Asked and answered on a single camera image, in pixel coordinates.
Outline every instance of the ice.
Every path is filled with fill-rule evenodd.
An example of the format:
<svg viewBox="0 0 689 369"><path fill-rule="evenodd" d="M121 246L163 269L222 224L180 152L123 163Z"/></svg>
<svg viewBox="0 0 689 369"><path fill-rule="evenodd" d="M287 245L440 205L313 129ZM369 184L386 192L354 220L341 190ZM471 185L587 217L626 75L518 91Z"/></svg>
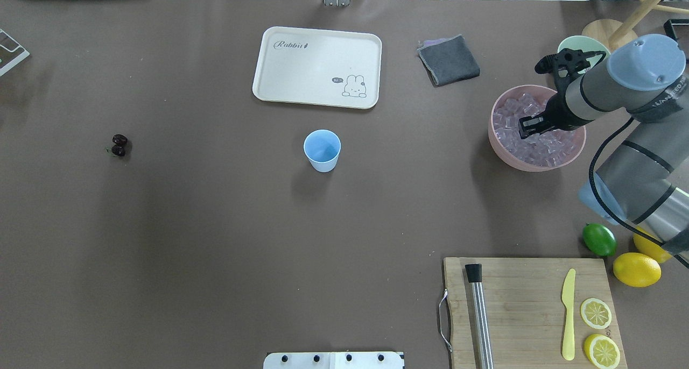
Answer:
<svg viewBox="0 0 689 369"><path fill-rule="evenodd" d="M526 139L519 136L519 119L543 112L546 103L547 100L539 103L531 94L507 99L504 106L493 112L493 128L500 144L519 160L535 166L555 167L576 152L574 131L554 130Z"/></svg>

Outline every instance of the yellow knife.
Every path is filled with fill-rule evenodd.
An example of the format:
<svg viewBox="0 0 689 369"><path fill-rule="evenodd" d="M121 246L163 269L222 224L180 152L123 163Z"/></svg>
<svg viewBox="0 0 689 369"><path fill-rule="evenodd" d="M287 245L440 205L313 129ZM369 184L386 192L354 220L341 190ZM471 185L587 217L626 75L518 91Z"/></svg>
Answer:
<svg viewBox="0 0 689 369"><path fill-rule="evenodd" d="M562 336L562 357L567 361L574 359L574 276L576 271L570 268L562 285L562 303L567 309Z"/></svg>

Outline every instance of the yellow lemon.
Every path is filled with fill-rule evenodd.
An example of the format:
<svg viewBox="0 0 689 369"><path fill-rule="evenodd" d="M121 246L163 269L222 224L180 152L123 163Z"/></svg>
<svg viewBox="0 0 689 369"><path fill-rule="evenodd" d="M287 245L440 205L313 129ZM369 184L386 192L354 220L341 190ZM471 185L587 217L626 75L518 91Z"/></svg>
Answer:
<svg viewBox="0 0 689 369"><path fill-rule="evenodd" d="M581 318L589 327L602 330L610 326L613 312L610 307L598 298L588 298L581 304Z"/></svg>
<svg viewBox="0 0 689 369"><path fill-rule="evenodd" d="M627 252L613 262L613 273L632 287L648 287L660 279L660 264L642 253Z"/></svg>
<svg viewBox="0 0 689 369"><path fill-rule="evenodd" d="M637 227L637 230L655 238L655 236L653 236L649 232L646 232L640 227ZM646 254L647 256L651 256L653 259L655 259L655 261L659 263L664 263L672 257L664 249L660 248L658 244L655 244L649 239L646 239L645 237L642 237L637 234L634 234L634 245L637 247L639 252L641 252L642 254Z"/></svg>
<svg viewBox="0 0 689 369"><path fill-rule="evenodd" d="M620 349L605 335L589 335L583 341L583 352L598 369L614 369L620 364Z"/></svg>

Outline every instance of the bowl of ice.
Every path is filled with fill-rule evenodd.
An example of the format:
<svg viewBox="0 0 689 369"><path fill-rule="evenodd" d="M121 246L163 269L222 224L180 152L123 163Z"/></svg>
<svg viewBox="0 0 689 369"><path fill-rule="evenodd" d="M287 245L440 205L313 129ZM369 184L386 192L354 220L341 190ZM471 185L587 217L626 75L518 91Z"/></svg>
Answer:
<svg viewBox="0 0 689 369"><path fill-rule="evenodd" d="M520 85L506 90L493 104L488 138L493 151L507 165L523 171L547 171L568 165L583 150L586 129L554 130L519 136L519 119L544 111L556 92L541 85Z"/></svg>

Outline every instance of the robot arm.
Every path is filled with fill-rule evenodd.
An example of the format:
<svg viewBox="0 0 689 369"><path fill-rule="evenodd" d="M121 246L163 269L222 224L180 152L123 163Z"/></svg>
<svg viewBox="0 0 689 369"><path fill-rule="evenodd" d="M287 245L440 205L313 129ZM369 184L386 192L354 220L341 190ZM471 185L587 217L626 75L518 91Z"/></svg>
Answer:
<svg viewBox="0 0 689 369"><path fill-rule="evenodd" d="M596 189L615 215L652 230L666 251L689 266L689 195L667 181L689 156L684 53L670 38L652 34L578 75L572 67L588 65L582 57L581 51L565 50L539 63L537 72L553 73L558 94L541 114L520 119L522 138L551 129L574 130L627 109L640 124L598 168ZM588 185L579 195L606 216Z"/></svg>

